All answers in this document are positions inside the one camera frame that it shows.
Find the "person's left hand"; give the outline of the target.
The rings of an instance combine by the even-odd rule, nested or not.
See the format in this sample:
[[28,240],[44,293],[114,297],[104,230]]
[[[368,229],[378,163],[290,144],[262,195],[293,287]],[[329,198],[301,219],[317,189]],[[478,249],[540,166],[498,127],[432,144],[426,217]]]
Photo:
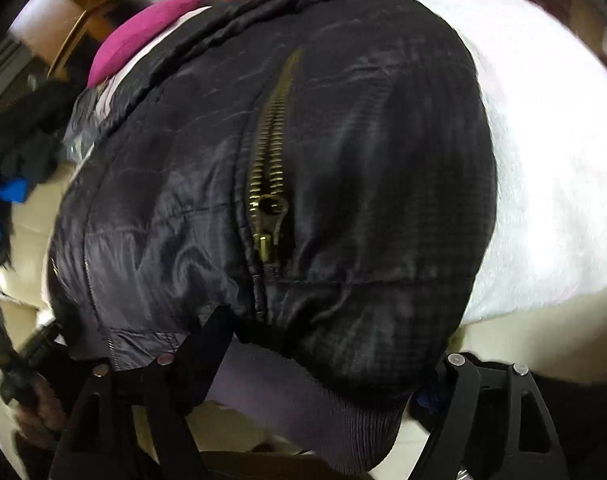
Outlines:
[[37,406],[27,408],[19,404],[15,409],[19,433],[37,448],[55,448],[65,426],[66,414],[54,390],[42,376],[34,378],[32,386],[37,395]]

